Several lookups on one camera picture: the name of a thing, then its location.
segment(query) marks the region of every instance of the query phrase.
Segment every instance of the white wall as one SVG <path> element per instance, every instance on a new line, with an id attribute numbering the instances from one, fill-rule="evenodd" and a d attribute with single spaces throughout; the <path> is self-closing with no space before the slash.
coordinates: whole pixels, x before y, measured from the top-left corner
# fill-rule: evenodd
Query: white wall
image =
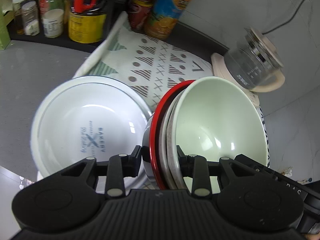
<path id="1" fill-rule="evenodd" d="M 232 47 L 244 27 L 267 31 L 294 13 L 301 0 L 192 0 L 180 21 Z M 260 94 L 265 115 L 320 84 L 320 0 L 306 0 L 288 25 L 268 34 L 284 62 L 285 84 Z"/>
<path id="2" fill-rule="evenodd" d="M 293 166 L 292 179 L 320 180 L 320 86 L 265 117 L 270 168 Z"/>

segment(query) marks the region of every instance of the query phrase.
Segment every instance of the red bowl rim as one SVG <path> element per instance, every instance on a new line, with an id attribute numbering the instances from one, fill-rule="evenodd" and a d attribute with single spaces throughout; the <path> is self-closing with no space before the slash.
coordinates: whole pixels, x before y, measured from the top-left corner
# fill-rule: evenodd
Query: red bowl rim
<path id="1" fill-rule="evenodd" d="M 156 107 L 156 110 L 152 117 L 151 126 L 150 126 L 150 136 L 149 136 L 150 163 L 151 163 L 153 175 L 155 176 L 156 182 L 160 189 L 167 189 L 167 186 L 163 181 L 163 178 L 160 174 L 159 166 L 157 163 L 156 149 L 158 147 L 159 141 L 158 140 L 156 141 L 156 135 L 157 134 L 159 135 L 159 132 L 160 132 L 159 129 L 160 129 L 165 111 L 168 109 L 173 99 L 177 96 L 178 93 L 180 93 L 182 90 L 188 87 L 193 81 L 195 80 L 186 80 L 170 88 L 159 101 L 158 106 Z"/>

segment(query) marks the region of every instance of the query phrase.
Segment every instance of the bowl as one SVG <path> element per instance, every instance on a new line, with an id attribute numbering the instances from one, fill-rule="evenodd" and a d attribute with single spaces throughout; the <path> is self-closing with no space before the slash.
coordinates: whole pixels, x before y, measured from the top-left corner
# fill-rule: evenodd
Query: bowl
<path id="1" fill-rule="evenodd" d="M 86 76 L 55 88 L 41 103 L 31 128 L 31 152 L 47 177 L 88 156 L 107 161 L 130 155 L 141 145 L 151 112 L 130 87 L 107 77 Z M 146 180 L 143 165 L 137 177 L 124 179 L 136 188 Z"/>
<path id="2" fill-rule="evenodd" d="M 158 156 L 160 161 L 160 168 L 164 175 L 164 180 L 167 183 L 170 189 L 177 189 L 177 185 L 174 182 L 172 174 L 170 172 L 168 161 L 167 161 L 167 139 L 166 139 L 166 131 L 167 125 L 169 122 L 169 117 L 172 114 L 172 110 L 174 106 L 177 104 L 178 100 L 182 96 L 183 91 L 181 91 L 175 99 L 170 104 L 169 108 L 165 112 L 164 118 L 162 119 L 160 132 L 159 132 L 159 149 L 158 149 Z"/>
<path id="3" fill-rule="evenodd" d="M 268 148 L 261 119 L 235 84 L 219 77 L 201 78 L 186 88 L 172 112 L 167 128 L 167 139 L 171 138 L 167 158 L 175 182 L 182 184 L 180 188 L 186 185 L 191 191 L 192 179 L 182 178 L 177 145 L 185 155 L 201 155 L 208 161 L 244 154 L 267 165 Z M 216 178 L 210 179 L 212 192 L 219 192 Z"/>
<path id="4" fill-rule="evenodd" d="M 162 171 L 159 167 L 159 160 L 157 159 L 158 157 L 156 153 L 158 151 L 161 121 L 174 98 L 193 81 L 194 80 L 187 80 L 178 83 L 164 94 L 155 109 L 152 120 L 147 124 L 147 128 L 144 132 L 142 146 L 143 150 L 148 150 L 143 152 L 142 159 L 146 174 L 155 188 L 168 189 L 168 186 L 164 181 Z"/>

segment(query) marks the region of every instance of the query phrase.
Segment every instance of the shelf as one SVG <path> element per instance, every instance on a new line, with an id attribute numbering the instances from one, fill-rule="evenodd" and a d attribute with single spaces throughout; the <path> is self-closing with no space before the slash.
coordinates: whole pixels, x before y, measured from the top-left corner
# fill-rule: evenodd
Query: shelf
<path id="1" fill-rule="evenodd" d="M 111 18 L 108 18 L 104 25 L 102 40 L 95 43 L 90 44 L 82 44 L 75 41 L 72 41 L 68 36 L 68 24 L 64 26 L 64 32 L 62 35 L 60 35 L 57 38 L 47 38 L 44 36 L 44 31 L 42 24 L 40 24 L 40 33 L 35 36 L 28 36 L 28 35 L 19 35 L 16 33 L 14 22 L 11 21 L 7 27 L 9 31 L 10 38 L 12 40 L 18 40 L 18 41 L 31 41 L 31 42 L 37 42 L 41 44 L 48 44 L 48 45 L 54 45 L 59 47 L 64 47 L 68 49 L 76 49 L 84 52 L 92 53 L 101 43 L 102 41 L 108 36 L 108 33 L 119 17 L 120 13 L 125 10 L 125 5 L 122 3 L 115 3 L 113 13 L 111 14 Z"/>

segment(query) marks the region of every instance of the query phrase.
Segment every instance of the black cable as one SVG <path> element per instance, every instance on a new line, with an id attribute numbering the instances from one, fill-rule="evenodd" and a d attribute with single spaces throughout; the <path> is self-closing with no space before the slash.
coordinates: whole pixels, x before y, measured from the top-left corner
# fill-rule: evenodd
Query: black cable
<path id="1" fill-rule="evenodd" d="M 273 32 L 273 31 L 275 31 L 276 29 L 278 29 L 278 28 L 280 28 L 280 27 L 288 24 L 289 22 L 291 22 L 291 21 L 293 20 L 293 18 L 295 17 L 295 15 L 297 14 L 297 12 L 299 11 L 299 9 L 300 9 L 300 7 L 301 7 L 301 5 L 303 4 L 304 1 L 305 1 L 305 0 L 302 0 L 302 1 L 300 2 L 300 4 L 298 5 L 296 11 L 294 12 L 294 14 L 291 16 L 291 18 L 290 18 L 289 20 L 287 20 L 286 22 L 278 25 L 277 27 L 274 27 L 273 29 L 271 29 L 271 30 L 269 30 L 269 31 L 267 31 L 267 32 L 262 33 L 262 35 L 271 33 L 271 32 Z"/>

